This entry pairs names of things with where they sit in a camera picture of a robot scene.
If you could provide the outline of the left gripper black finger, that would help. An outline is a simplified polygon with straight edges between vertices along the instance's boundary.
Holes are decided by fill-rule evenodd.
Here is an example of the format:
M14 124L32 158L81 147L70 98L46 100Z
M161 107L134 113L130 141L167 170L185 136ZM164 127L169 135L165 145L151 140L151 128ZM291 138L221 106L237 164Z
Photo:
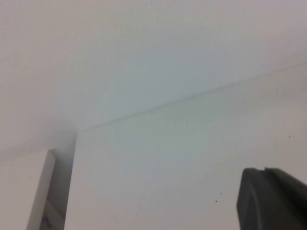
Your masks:
M236 208L242 230L305 230L307 185L278 168L245 168Z

